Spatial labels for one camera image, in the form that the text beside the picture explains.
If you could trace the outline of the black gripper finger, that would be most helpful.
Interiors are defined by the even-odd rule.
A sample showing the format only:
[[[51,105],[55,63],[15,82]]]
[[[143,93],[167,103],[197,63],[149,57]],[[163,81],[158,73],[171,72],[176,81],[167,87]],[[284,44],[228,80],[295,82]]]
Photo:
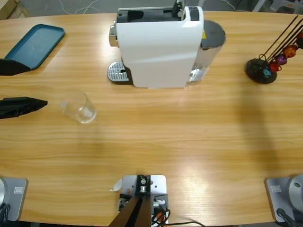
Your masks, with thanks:
[[[14,60],[1,59],[0,60],[0,75],[1,76],[13,76],[20,73],[31,71],[31,69]]]
[[[0,118],[14,118],[37,111],[48,104],[31,97],[8,97],[0,101]]]

